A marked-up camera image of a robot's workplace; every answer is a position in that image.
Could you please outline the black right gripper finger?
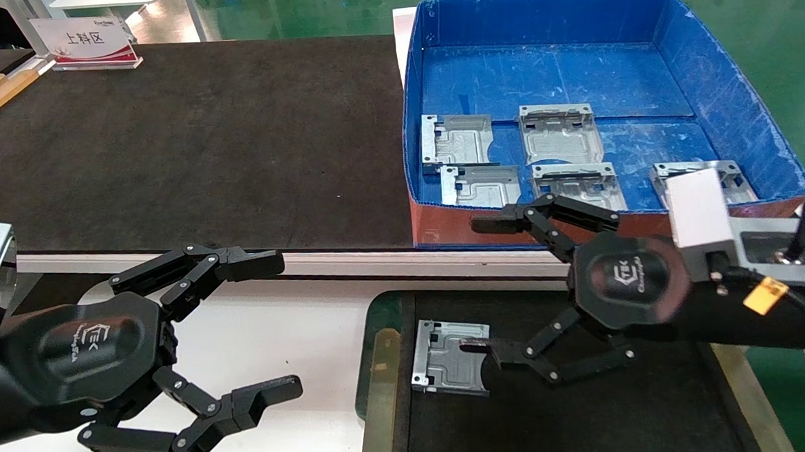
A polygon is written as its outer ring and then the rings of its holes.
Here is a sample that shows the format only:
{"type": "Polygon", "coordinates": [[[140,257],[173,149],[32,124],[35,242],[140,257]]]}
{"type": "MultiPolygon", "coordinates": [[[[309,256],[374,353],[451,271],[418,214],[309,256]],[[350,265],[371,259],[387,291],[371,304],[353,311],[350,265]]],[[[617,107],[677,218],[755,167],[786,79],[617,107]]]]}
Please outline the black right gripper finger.
{"type": "Polygon", "coordinates": [[[602,354],[563,365],[556,365],[544,356],[551,345],[584,323],[586,318],[579,308],[570,306],[526,342],[505,338],[470,338],[461,340],[459,348],[470,354],[488,354],[502,369],[528,367],[549,385],[577,383],[578,380],[601,375],[608,370],[626,367],[636,360],[636,352],[631,343],[618,334],[604,335],[603,340],[610,346],[610,350],[602,354]]]}
{"type": "Polygon", "coordinates": [[[618,230],[620,215],[563,195],[546,194],[527,204],[507,204],[494,215],[473,216],[471,230],[478,234],[527,233],[563,263],[572,262],[577,243],[554,221],[595,234],[618,230]]]}

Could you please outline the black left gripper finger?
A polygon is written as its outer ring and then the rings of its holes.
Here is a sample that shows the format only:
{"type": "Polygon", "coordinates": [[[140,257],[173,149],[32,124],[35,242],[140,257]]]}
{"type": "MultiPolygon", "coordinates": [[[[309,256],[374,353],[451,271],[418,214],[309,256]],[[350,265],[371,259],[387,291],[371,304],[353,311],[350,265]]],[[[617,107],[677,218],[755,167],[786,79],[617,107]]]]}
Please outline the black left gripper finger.
{"type": "Polygon", "coordinates": [[[109,284],[114,294],[132,292],[144,297],[169,287],[160,298],[160,318],[180,322],[221,283],[270,278],[282,274],[285,266],[277,250],[251,253],[239,246],[192,245],[116,273],[109,284]]]}
{"type": "Polygon", "coordinates": [[[91,452],[211,452],[225,437],[257,427],[269,406],[303,394],[303,383],[295,375],[241,387],[220,399],[170,367],[156,370],[152,381],[160,392],[194,413],[188,427],[177,433],[123,428],[120,409],[83,428],[79,442],[91,452]]]}

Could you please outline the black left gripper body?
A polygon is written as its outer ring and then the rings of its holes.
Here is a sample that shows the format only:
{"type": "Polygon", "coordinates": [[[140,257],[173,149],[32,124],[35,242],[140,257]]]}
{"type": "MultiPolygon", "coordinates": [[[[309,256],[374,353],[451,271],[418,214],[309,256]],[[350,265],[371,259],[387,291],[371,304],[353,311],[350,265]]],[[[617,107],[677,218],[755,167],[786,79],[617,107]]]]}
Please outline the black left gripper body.
{"type": "Polygon", "coordinates": [[[102,413],[132,418],[159,394],[152,376],[177,344],[160,305],[129,292],[12,316],[0,332],[0,446],[102,413]]]}

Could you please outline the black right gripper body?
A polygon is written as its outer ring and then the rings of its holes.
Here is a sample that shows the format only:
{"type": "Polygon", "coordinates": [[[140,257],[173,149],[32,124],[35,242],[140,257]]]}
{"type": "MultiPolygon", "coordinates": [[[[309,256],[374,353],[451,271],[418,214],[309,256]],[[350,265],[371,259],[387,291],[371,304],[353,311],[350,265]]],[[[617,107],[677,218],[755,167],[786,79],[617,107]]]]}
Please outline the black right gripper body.
{"type": "Polygon", "coordinates": [[[694,280],[672,240],[600,233],[570,265],[575,305],[607,332],[650,341],[805,349],[805,286],[788,285],[765,313],[745,300],[764,276],[713,253],[694,280]]]}

